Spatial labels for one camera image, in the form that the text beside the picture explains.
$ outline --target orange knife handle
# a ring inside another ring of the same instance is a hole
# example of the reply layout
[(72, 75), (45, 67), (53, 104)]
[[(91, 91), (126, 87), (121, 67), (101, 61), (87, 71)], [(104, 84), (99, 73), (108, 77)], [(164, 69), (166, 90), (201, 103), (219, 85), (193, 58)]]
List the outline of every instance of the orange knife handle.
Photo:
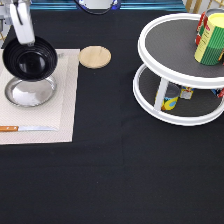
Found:
[(13, 132), (18, 130), (18, 126), (0, 126), (0, 132)]

